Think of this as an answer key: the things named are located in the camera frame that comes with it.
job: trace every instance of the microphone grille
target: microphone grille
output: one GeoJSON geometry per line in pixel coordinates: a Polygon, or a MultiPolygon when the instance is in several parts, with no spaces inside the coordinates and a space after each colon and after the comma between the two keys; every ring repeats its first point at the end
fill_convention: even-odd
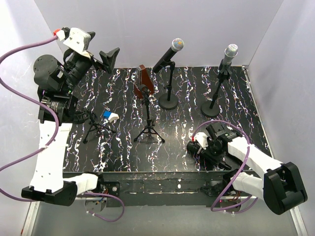
{"type": "Polygon", "coordinates": [[[178,52],[182,50],[184,47],[184,41],[181,40],[180,38],[175,38],[172,42],[172,50],[174,52],[178,52]]]}
{"type": "Polygon", "coordinates": [[[225,54],[228,56],[228,57],[234,57],[237,55],[237,50],[238,50],[238,47],[236,44],[230,44],[227,46],[226,50],[225,50],[225,54]]]}

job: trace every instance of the red connector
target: red connector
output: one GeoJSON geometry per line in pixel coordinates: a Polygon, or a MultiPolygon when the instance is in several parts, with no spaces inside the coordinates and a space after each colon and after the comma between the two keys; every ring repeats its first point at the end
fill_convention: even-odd
{"type": "Polygon", "coordinates": [[[56,35],[57,35],[57,32],[60,31],[60,30],[61,30],[61,29],[55,30],[55,31],[54,31],[54,36],[56,36],[56,35]]]}

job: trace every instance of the blue and white block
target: blue and white block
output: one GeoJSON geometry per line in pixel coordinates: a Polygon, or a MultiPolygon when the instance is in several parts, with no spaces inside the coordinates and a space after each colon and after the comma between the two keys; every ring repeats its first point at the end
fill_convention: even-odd
{"type": "Polygon", "coordinates": [[[106,111],[104,113],[104,118],[108,120],[108,122],[113,122],[114,120],[117,120],[119,119],[119,115],[117,115],[116,113],[113,113],[113,112],[108,112],[106,111]]]}

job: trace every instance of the black marbled tabletop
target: black marbled tabletop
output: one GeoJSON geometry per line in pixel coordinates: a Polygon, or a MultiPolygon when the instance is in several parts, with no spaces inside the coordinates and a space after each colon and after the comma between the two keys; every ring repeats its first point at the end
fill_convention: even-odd
{"type": "MultiPolygon", "coordinates": [[[[218,119],[228,121],[243,129],[250,140],[264,153],[268,145],[261,127],[249,85],[241,67],[233,67],[229,81],[224,81],[219,93],[221,113],[218,119]]],[[[89,124],[73,125],[65,152],[64,171],[201,171],[216,169],[207,161],[187,153],[186,145],[195,128],[208,120],[200,112],[201,104],[210,100],[215,91],[217,67],[180,67],[173,77],[173,92],[179,98],[176,109],[166,111],[159,107],[158,98],[166,93],[169,68],[157,75],[148,69],[155,87],[150,106],[156,119],[155,129],[166,140],[148,139],[143,135],[137,142],[133,139],[146,124],[145,106],[133,94],[135,68],[116,69],[113,75],[90,70],[74,91],[78,97],[78,109],[90,109],[105,124],[105,111],[117,113],[120,119],[109,126],[117,133],[105,131],[101,137],[89,135],[83,144],[84,133],[89,124]]]]}

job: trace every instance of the black tripod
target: black tripod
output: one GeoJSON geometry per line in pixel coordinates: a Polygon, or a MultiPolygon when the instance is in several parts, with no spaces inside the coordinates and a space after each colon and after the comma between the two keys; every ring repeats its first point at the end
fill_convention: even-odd
{"type": "Polygon", "coordinates": [[[173,71],[175,69],[175,62],[173,61],[163,61],[161,66],[167,67],[170,66],[171,74],[169,77],[168,85],[164,88],[167,89],[167,93],[163,94],[159,100],[158,104],[160,107],[166,109],[166,110],[172,110],[177,107],[178,104],[178,98],[176,95],[172,94],[172,79],[173,79],[173,71]]]}
{"type": "Polygon", "coordinates": [[[90,125],[90,128],[89,128],[87,134],[85,135],[85,137],[84,137],[84,139],[83,139],[83,141],[82,141],[84,144],[86,144],[86,143],[88,142],[87,138],[88,138],[89,133],[93,132],[94,130],[97,130],[97,132],[96,132],[96,136],[97,136],[97,137],[101,136],[101,134],[102,134],[102,132],[103,132],[104,129],[107,129],[107,130],[111,131],[112,134],[115,134],[115,133],[116,133],[115,130],[110,129],[109,127],[106,127],[105,125],[96,123],[96,115],[95,115],[95,113],[90,112],[90,111],[86,111],[86,112],[87,112],[88,115],[89,115],[89,119],[90,119],[89,125],[90,125]]]}
{"type": "Polygon", "coordinates": [[[201,105],[201,112],[204,116],[214,118],[217,117],[220,114],[220,107],[216,103],[216,100],[219,96],[219,90],[221,88],[221,84],[224,82],[224,80],[228,80],[232,74],[232,71],[230,69],[231,63],[228,65],[222,64],[223,60],[221,61],[221,64],[219,66],[219,85],[217,87],[217,90],[215,94],[213,94],[212,101],[206,101],[201,105]]]}
{"type": "Polygon", "coordinates": [[[162,143],[165,143],[165,139],[161,137],[160,134],[158,134],[156,132],[156,130],[153,128],[154,125],[154,119],[150,119],[150,111],[149,111],[149,105],[150,105],[150,101],[149,101],[149,94],[150,94],[150,90],[148,90],[148,87],[146,87],[145,85],[141,85],[139,87],[140,91],[142,92],[143,95],[143,100],[141,100],[141,104],[144,104],[146,106],[147,109],[147,125],[144,127],[144,129],[140,132],[140,134],[134,138],[134,142],[136,142],[138,140],[138,138],[140,137],[140,135],[142,134],[149,134],[149,136],[156,134],[158,135],[161,140],[162,143]]]}

